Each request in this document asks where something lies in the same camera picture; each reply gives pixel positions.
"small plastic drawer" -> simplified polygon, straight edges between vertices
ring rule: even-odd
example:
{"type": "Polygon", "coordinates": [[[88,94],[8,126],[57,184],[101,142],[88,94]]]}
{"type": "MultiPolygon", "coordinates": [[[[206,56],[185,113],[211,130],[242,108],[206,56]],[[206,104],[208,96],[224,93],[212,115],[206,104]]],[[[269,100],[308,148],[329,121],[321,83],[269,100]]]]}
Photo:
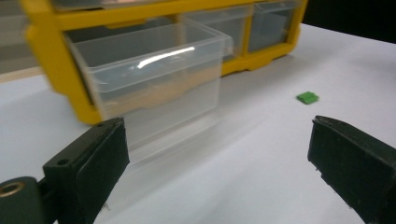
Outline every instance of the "small plastic drawer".
{"type": "Polygon", "coordinates": [[[241,54],[246,27],[246,19],[251,15],[250,6],[227,7],[216,10],[202,10],[183,14],[184,20],[199,22],[233,38],[233,55],[241,54]]]}
{"type": "Polygon", "coordinates": [[[52,0],[52,4],[60,11],[139,6],[159,2],[166,0],[52,0]]]}
{"type": "Polygon", "coordinates": [[[187,22],[71,47],[102,117],[124,116],[135,144],[216,106],[232,40],[187,22]]]}
{"type": "Polygon", "coordinates": [[[294,9],[300,4],[300,0],[254,4],[248,51],[257,51],[285,43],[294,9]]]}
{"type": "Polygon", "coordinates": [[[0,1],[0,47],[23,43],[26,24],[18,1],[0,1]]]}

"yellow storage organizer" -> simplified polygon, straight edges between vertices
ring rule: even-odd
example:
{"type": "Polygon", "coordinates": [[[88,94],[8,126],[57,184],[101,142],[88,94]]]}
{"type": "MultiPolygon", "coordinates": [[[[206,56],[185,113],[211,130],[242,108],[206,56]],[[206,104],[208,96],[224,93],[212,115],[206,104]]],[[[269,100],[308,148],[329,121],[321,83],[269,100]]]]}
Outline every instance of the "yellow storage organizer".
{"type": "Polygon", "coordinates": [[[237,42],[234,44],[236,50],[233,56],[224,58],[222,74],[227,75],[235,71],[257,69],[292,51],[297,43],[306,4],[307,0],[174,0],[138,6],[64,11],[56,9],[50,0],[21,0],[31,22],[26,38],[52,88],[67,96],[78,118],[89,124],[106,118],[90,96],[87,81],[76,63],[78,59],[72,53],[65,33],[97,26],[124,27],[141,24],[151,18],[167,17],[172,21],[201,23],[209,29],[227,34],[227,28],[221,30],[222,21],[216,20],[225,14],[224,11],[236,8],[239,11],[233,12],[235,15],[240,12],[244,14],[230,20],[238,20],[243,32],[242,35],[227,34],[237,42]],[[214,20],[205,21],[205,17],[214,20]]]}

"small green cube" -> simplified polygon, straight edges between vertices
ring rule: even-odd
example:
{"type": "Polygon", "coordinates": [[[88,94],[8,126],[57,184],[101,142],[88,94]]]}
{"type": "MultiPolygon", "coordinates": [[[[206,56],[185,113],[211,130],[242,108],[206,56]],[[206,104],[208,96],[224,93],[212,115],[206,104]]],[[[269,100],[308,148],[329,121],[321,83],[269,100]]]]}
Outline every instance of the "small green cube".
{"type": "Polygon", "coordinates": [[[306,92],[301,93],[300,95],[297,96],[297,100],[303,102],[306,105],[310,105],[310,104],[316,102],[318,99],[319,99],[319,97],[316,96],[311,91],[306,91],[306,92]]]}

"drawer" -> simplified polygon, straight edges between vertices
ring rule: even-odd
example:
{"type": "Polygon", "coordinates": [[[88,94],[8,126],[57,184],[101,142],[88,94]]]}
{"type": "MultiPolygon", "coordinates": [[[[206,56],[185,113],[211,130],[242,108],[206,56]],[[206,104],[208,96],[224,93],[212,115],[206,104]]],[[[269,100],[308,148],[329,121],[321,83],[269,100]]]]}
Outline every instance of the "drawer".
{"type": "Polygon", "coordinates": [[[248,51],[267,49],[285,43],[290,22],[299,0],[262,2],[254,4],[248,51]]]}
{"type": "Polygon", "coordinates": [[[71,49],[102,117],[124,116],[135,144],[216,106],[232,40],[185,22],[72,42],[71,49]]]}
{"type": "Polygon", "coordinates": [[[247,17],[252,14],[249,5],[226,7],[216,10],[201,10],[183,14],[183,19],[199,22],[233,38],[233,55],[225,60],[237,57],[242,53],[247,17]]]}

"white table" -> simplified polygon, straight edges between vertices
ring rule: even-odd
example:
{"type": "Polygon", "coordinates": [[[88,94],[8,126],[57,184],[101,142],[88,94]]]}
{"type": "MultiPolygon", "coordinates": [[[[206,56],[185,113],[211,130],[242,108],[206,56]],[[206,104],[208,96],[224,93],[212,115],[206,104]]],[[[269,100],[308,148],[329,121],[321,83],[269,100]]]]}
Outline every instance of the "white table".
{"type": "MultiPolygon", "coordinates": [[[[315,115],[396,147],[396,45],[302,26],[297,49],[222,79],[221,120],[128,167],[96,223],[359,224],[306,159],[315,115]],[[313,91],[319,101],[295,96],[313,91]]],[[[30,175],[83,134],[43,77],[0,84],[0,182],[30,175]]]]}

